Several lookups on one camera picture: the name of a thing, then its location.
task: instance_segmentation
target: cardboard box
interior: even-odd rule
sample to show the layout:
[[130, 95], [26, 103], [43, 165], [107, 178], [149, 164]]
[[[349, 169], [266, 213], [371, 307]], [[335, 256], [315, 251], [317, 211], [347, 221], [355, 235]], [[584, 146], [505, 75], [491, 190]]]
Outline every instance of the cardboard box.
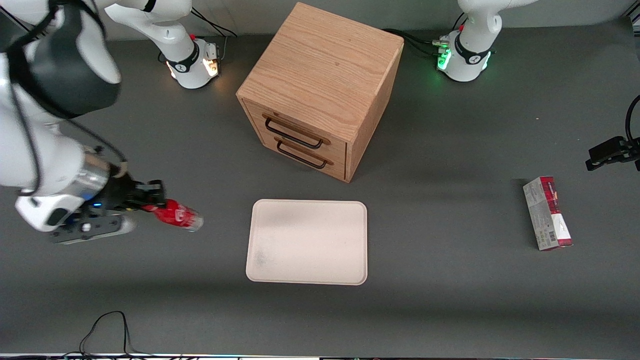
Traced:
[[541, 176], [524, 187], [531, 222], [542, 251], [573, 245], [571, 235], [558, 208], [553, 176]]

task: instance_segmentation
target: green led light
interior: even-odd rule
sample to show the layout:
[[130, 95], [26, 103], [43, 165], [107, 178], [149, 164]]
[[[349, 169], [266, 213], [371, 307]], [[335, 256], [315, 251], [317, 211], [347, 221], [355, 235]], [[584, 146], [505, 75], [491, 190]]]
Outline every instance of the green led light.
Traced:
[[484, 65], [482, 65], [482, 69], [486, 69], [487, 64], [489, 64], [489, 58], [491, 57], [491, 51], [486, 55], [486, 60], [484, 61]]
[[447, 65], [449, 64], [449, 59], [451, 59], [451, 50], [447, 49], [444, 54], [440, 55], [440, 59], [438, 60], [438, 68], [440, 68], [440, 70], [446, 69]]

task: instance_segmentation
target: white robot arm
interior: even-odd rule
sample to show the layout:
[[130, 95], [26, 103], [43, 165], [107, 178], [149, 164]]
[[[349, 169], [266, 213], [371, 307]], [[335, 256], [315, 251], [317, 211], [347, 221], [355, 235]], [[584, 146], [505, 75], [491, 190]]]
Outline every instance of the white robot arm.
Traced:
[[[0, 0], [0, 4], [30, 24], [37, 24], [49, 12], [47, 0]], [[151, 39], [182, 87], [203, 87], [219, 74], [216, 44], [191, 38], [177, 22], [189, 15], [191, 0], [95, 0], [95, 4], [115, 22]]]
[[472, 81], [487, 66], [490, 48], [502, 30], [499, 11], [535, 3], [537, 0], [458, 0], [467, 13], [464, 30], [454, 30], [434, 42], [441, 56], [438, 70], [456, 81]]
[[[49, 24], [51, 33], [32, 41]], [[49, 0], [34, 30], [0, 54], [0, 185], [21, 189], [16, 209], [32, 227], [49, 232], [52, 242], [129, 232], [130, 218], [107, 211], [148, 209], [158, 215], [172, 201], [165, 199], [161, 181], [134, 181], [117, 150], [121, 164], [114, 165], [58, 131], [61, 121], [84, 129], [72, 119], [111, 106], [119, 91], [120, 73], [91, 1]], [[172, 224], [194, 229], [181, 223]]]

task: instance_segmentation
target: drawer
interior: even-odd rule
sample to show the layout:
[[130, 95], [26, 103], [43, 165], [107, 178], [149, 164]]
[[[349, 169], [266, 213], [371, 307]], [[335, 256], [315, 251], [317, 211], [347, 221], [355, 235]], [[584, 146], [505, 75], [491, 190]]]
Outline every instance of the drawer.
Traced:
[[245, 100], [244, 103], [263, 143], [267, 138], [275, 136], [287, 140], [287, 143], [295, 143], [308, 153], [323, 159], [344, 163], [347, 149], [345, 142], [329, 135], [317, 135], [303, 126], [284, 119], [283, 115], [254, 102]]
[[323, 158], [322, 156], [291, 142], [286, 138], [282, 138], [280, 136], [268, 136], [264, 134], [262, 136], [262, 143], [268, 149], [279, 152], [292, 160], [344, 181], [344, 158], [340, 160]]

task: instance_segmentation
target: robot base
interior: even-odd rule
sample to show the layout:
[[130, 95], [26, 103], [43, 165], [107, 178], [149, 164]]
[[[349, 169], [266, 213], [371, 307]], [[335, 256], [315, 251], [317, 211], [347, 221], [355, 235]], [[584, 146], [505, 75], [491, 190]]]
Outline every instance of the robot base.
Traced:
[[187, 89], [197, 89], [205, 86], [208, 82], [220, 73], [218, 62], [218, 48], [216, 44], [211, 44], [205, 40], [197, 38], [194, 40], [198, 46], [199, 60], [187, 72], [174, 70], [169, 63], [167, 67], [171, 71], [171, 76], [178, 83]]
[[[447, 35], [440, 37], [440, 41], [446, 41], [449, 44], [453, 44], [456, 36], [460, 31], [452, 31]], [[468, 81], [475, 80], [480, 73], [486, 69], [487, 61], [491, 53], [489, 53], [483, 60], [477, 64], [469, 65], [465, 58], [456, 50], [455, 46], [448, 47], [444, 53], [438, 57], [437, 69], [444, 72], [451, 79], [466, 83]]]

